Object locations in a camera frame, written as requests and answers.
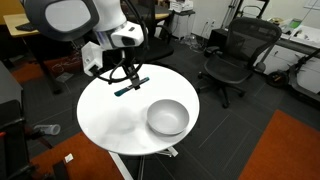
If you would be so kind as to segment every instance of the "table leg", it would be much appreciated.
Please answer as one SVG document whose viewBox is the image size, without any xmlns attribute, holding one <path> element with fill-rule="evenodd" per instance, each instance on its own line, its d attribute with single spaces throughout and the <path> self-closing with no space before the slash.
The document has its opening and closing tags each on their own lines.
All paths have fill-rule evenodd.
<svg viewBox="0 0 320 180">
<path fill-rule="evenodd" d="M 61 93 L 62 92 L 61 87 L 58 85 L 57 81 L 55 80 L 53 75 L 50 73 L 47 66 L 43 63 L 43 60 L 38 60 L 37 62 L 39 63 L 44 75 L 46 76 L 47 82 L 53 94 Z"/>
<path fill-rule="evenodd" d="M 140 166 L 139 166 L 139 173 L 138 173 L 138 180 L 143 179 L 143 170 L 144 170 L 144 161 L 145 161 L 145 156 L 141 156 L 140 158 Z"/>
<path fill-rule="evenodd" d="M 58 82 L 55 80 L 47 66 L 44 64 L 44 61 L 69 55 L 72 49 L 71 44 L 66 42 L 54 41 L 42 35 L 23 37 L 23 40 L 39 63 L 51 91 L 54 94 L 61 93 L 61 87 L 58 85 Z"/>
<path fill-rule="evenodd" d="M 169 147 L 167 150 L 157 152 L 157 154 L 162 154 L 169 157 L 176 157 L 178 155 L 178 151 L 175 150 L 173 147 Z"/>
</svg>

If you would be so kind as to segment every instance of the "wall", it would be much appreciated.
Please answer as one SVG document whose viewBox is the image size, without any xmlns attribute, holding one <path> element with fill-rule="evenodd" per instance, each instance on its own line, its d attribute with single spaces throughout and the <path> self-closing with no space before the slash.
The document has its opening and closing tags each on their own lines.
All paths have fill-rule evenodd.
<svg viewBox="0 0 320 180">
<path fill-rule="evenodd" d="M 192 33 L 201 35 L 207 18 L 215 19 L 214 27 L 220 28 L 230 3 L 231 0 L 193 0 L 193 9 L 196 12 L 196 17 Z M 203 33 L 203 37 L 208 37 L 209 35 L 210 30 Z"/>
<path fill-rule="evenodd" d="M 309 11 L 308 8 L 304 8 L 306 2 L 307 0 L 271 0 L 263 15 L 263 19 L 272 17 L 281 17 L 284 20 L 290 18 L 303 19 Z M 192 33 L 201 35 L 207 18 L 215 19 L 216 23 L 214 27 L 220 28 L 230 3 L 231 0 L 193 0 L 196 18 Z M 244 5 L 247 4 L 261 6 L 263 3 L 257 0 L 245 0 Z M 311 10 L 303 24 L 320 29 L 319 17 L 320 10 Z M 207 34 L 205 32 L 203 37 L 208 37 L 209 34 L 210 30 Z"/>
<path fill-rule="evenodd" d="M 4 15 L 21 13 L 24 13 L 24 9 L 19 0 L 0 0 L 0 24 L 5 24 Z"/>
</svg>

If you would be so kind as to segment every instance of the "chair base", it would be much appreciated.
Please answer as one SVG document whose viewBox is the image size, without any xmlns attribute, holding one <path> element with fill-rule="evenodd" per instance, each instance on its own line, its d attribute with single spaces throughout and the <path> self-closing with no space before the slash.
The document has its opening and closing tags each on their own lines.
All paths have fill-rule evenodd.
<svg viewBox="0 0 320 180">
<path fill-rule="evenodd" d="M 228 93 L 227 93 L 227 89 L 226 88 L 231 88 L 233 90 L 238 91 L 239 92 L 238 93 L 239 97 L 243 97 L 246 94 L 246 91 L 244 91 L 241 88 L 238 88 L 238 87 L 230 85 L 230 84 L 225 84 L 225 83 L 223 83 L 221 81 L 218 81 L 217 79 L 214 79 L 213 77 L 211 77 L 210 75 L 208 75 L 206 73 L 199 72 L 198 79 L 203 79 L 203 77 L 206 77 L 206 78 L 209 78 L 209 79 L 215 81 L 216 85 L 217 85 L 217 90 L 220 90 L 220 89 L 222 90 L 222 93 L 223 93 L 223 96 L 224 96 L 223 103 L 222 103 L 222 107 L 223 108 L 228 108 L 229 105 L 230 105 L 230 101 L 229 101 L 229 98 L 228 98 Z M 199 94 L 202 90 L 207 89 L 208 87 L 211 87 L 211 85 L 197 87 L 196 88 L 196 92 Z"/>
</svg>

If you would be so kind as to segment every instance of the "white wall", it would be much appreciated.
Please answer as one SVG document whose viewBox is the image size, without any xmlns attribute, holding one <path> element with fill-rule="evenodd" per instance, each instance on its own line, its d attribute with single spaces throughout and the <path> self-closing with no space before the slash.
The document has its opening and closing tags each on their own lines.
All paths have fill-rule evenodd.
<svg viewBox="0 0 320 180">
<path fill-rule="evenodd" d="M 262 18 L 280 17 L 284 20 L 291 18 L 303 19 L 309 11 L 308 8 L 304 8 L 307 1 L 308 0 L 271 0 Z M 215 28 L 220 28 L 230 3 L 231 0 L 193 0 L 196 17 L 192 33 L 201 35 L 207 18 L 215 19 Z M 261 6 L 263 3 L 257 0 L 245 0 L 244 5 L 247 4 Z M 319 18 L 320 10 L 311 10 L 303 24 L 320 29 Z M 210 30 L 208 30 L 207 35 L 206 32 L 204 32 L 203 37 L 208 37 L 209 34 Z"/>
<path fill-rule="evenodd" d="M 220 28 L 231 0 L 193 0 L 193 10 L 196 12 L 192 33 L 201 35 L 207 18 L 214 19 L 215 28 Z"/>
</svg>

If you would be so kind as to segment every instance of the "dark gray carpet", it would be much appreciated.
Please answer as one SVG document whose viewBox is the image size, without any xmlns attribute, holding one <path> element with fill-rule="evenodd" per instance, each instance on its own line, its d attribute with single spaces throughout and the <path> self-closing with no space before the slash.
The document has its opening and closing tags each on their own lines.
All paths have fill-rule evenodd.
<svg viewBox="0 0 320 180">
<path fill-rule="evenodd" d="M 178 69 L 194 86 L 208 84 L 197 79 L 206 58 L 186 45 L 174 41 L 172 45 L 175 53 L 161 62 Z M 23 84 L 28 123 L 60 124 L 61 133 L 47 138 L 53 145 L 80 132 L 77 101 L 91 81 L 91 77 L 78 73 L 61 83 L 64 92 L 59 95 L 51 94 L 45 79 Z M 239 98 L 229 91 L 229 109 L 222 108 L 219 92 L 213 89 L 202 92 L 198 122 L 187 138 L 175 146 L 179 155 L 175 158 L 158 154 L 147 156 L 145 179 L 237 179 L 276 109 L 320 130 L 318 109 L 298 101 L 285 90 L 270 87 L 262 76 L 255 74 L 241 86 L 248 93 Z M 31 157 L 46 150 L 36 141 L 28 145 Z M 121 158 L 136 178 L 139 157 Z"/>
</svg>

